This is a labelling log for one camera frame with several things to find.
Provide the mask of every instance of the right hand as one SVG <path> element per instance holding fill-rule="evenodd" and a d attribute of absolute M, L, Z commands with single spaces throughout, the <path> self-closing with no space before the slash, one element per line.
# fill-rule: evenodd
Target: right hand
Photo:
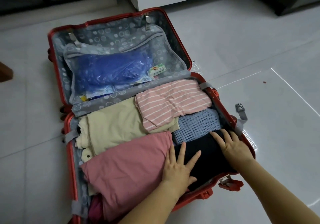
<path fill-rule="evenodd" d="M 213 138 L 218 142 L 221 147 L 223 155 L 226 157 L 230 165 L 240 172 L 241 168 L 246 167 L 247 164 L 250 164 L 254 157 L 252 156 L 250 149 L 239 140 L 236 133 L 230 131 L 230 135 L 225 129 L 221 129 L 221 132 L 224 135 L 225 141 L 215 132 L 210 132 Z"/>

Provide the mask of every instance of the blue mesh fabric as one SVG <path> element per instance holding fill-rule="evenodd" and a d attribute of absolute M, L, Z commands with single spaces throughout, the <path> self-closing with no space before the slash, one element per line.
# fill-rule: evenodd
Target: blue mesh fabric
<path fill-rule="evenodd" d="M 193 141 L 210 131 L 221 129 L 218 112 L 210 108 L 191 115 L 181 116 L 178 123 L 180 129 L 173 133 L 177 144 L 181 144 L 183 141 Z"/>

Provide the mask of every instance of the red latch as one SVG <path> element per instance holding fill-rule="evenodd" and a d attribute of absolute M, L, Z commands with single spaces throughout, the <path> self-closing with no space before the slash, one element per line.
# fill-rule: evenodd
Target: red latch
<path fill-rule="evenodd" d="M 212 194 L 213 194 L 213 190 L 212 189 L 209 189 L 209 190 L 206 190 L 205 192 L 202 192 L 201 194 L 197 195 L 197 199 L 198 200 L 206 200 L 207 198 L 209 198 Z"/>
<path fill-rule="evenodd" d="M 219 187 L 230 190 L 230 191 L 239 191 L 243 186 L 243 182 L 240 180 L 233 180 L 230 175 L 220 179 Z"/>

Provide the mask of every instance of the metal clip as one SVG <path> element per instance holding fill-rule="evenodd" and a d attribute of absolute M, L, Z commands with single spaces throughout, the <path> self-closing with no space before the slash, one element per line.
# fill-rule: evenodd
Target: metal clip
<path fill-rule="evenodd" d="M 149 16 L 149 13 L 146 13 L 145 16 L 146 16 L 146 30 L 150 30 L 151 18 Z"/>
<path fill-rule="evenodd" d="M 233 180 L 230 175 L 220 179 L 219 187 L 230 190 L 230 191 L 239 191 L 243 186 L 243 182 L 239 180 Z"/>
<path fill-rule="evenodd" d="M 238 103 L 235 105 L 235 110 L 237 113 L 239 113 L 241 111 L 245 111 L 245 108 L 243 107 L 243 105 L 241 103 Z"/>
<path fill-rule="evenodd" d="M 70 39 L 74 42 L 75 46 L 76 47 L 81 47 L 81 44 L 78 41 L 78 39 L 76 38 L 76 36 L 74 35 L 74 33 L 73 32 L 69 32 L 68 34 L 70 36 Z"/>

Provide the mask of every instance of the plastic bag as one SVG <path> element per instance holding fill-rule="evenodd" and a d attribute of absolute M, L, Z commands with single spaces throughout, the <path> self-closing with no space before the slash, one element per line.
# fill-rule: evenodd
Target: plastic bag
<path fill-rule="evenodd" d="M 94 91 L 106 85 L 134 83 L 153 65 L 146 51 L 132 50 L 110 55 L 85 54 L 77 58 L 75 87 L 78 92 Z"/>

